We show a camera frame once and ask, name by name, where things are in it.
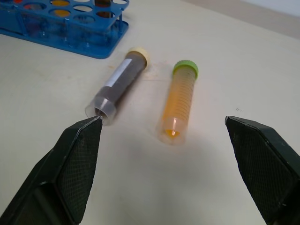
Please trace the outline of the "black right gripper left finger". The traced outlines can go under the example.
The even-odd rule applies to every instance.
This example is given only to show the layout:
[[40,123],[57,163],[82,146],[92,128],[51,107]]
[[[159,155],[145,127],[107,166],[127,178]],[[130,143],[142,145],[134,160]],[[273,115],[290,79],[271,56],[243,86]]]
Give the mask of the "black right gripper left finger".
[[33,167],[0,217],[0,225],[79,225],[97,165],[103,118],[66,128]]

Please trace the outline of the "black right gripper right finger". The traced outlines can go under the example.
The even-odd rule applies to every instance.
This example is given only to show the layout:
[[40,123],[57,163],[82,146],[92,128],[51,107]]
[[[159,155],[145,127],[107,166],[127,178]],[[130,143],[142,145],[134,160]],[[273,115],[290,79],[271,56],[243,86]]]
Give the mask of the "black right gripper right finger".
[[271,127],[226,116],[240,175],[266,225],[300,225],[300,155]]

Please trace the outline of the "brown tube with cream cap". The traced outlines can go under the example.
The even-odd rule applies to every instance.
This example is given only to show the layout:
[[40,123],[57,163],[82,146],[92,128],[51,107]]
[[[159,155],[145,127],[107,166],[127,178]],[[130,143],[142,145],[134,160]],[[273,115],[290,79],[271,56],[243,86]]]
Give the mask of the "brown tube with cream cap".
[[101,116],[104,125],[112,124],[124,95],[149,64],[150,57],[145,49],[130,49],[85,108],[87,117]]

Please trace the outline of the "orange tube with green cap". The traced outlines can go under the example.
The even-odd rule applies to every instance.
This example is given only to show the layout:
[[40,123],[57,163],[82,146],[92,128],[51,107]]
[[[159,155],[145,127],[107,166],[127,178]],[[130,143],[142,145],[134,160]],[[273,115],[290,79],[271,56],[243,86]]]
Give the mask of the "orange tube with green cap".
[[172,71],[172,80],[165,107],[158,124],[158,138],[170,145],[184,143],[198,66],[191,60],[178,61]]

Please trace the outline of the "blue plastic test tube rack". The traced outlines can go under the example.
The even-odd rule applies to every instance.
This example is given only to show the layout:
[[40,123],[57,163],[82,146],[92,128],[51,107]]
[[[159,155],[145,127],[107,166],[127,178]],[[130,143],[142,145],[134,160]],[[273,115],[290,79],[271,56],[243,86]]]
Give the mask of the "blue plastic test tube rack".
[[[68,1],[68,6],[57,7],[51,0],[0,0],[0,34],[96,59],[108,58],[128,30],[122,13],[129,0],[112,0],[105,8],[111,18],[97,15],[101,9],[94,0]],[[56,16],[55,9],[67,10],[70,15]]]

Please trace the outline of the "dark amber glass vial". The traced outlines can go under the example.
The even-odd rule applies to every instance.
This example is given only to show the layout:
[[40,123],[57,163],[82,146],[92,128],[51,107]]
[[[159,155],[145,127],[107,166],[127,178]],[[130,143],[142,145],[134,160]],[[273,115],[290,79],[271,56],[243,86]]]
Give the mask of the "dark amber glass vial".
[[102,18],[111,18],[113,15],[110,11],[105,11],[105,8],[111,6],[112,0],[94,0],[94,5],[101,10],[97,12],[97,15]]

